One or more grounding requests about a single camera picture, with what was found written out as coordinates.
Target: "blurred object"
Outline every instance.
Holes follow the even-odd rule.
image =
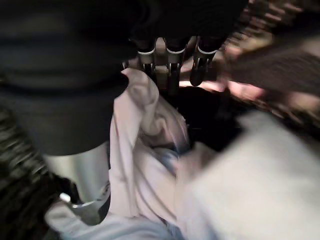
[[[231,65],[233,81],[320,96],[319,26],[315,22],[275,38],[270,46],[241,54]]]
[[[48,230],[44,214],[56,198],[41,156],[0,107],[0,239],[39,240]]]

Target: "metal cylinder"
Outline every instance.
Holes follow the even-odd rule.
[[[110,206],[108,143],[74,155],[43,156],[60,199],[88,225],[106,217]]]

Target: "white fabric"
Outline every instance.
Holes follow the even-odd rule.
[[[258,112],[246,132],[192,183],[206,219],[224,240],[319,240],[320,160]]]
[[[320,164],[300,140],[255,113],[221,155],[201,143],[178,155],[168,146],[188,149],[183,118],[146,74],[123,73],[129,86],[110,129],[110,213],[87,226],[55,204],[46,221],[63,239],[320,239]]]

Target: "silver metal part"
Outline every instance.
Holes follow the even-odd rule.
[[[76,195],[60,193],[70,209],[88,225],[99,224],[107,215],[110,205],[110,182],[107,143],[74,155],[43,158],[51,173],[73,184]]]

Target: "cloth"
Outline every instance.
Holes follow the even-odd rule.
[[[129,86],[110,129],[109,213],[87,226],[53,205],[45,218],[62,239],[320,239],[320,163],[300,139],[256,112],[239,120],[244,133],[220,155],[200,142],[188,151],[183,117],[145,73],[123,73]]]

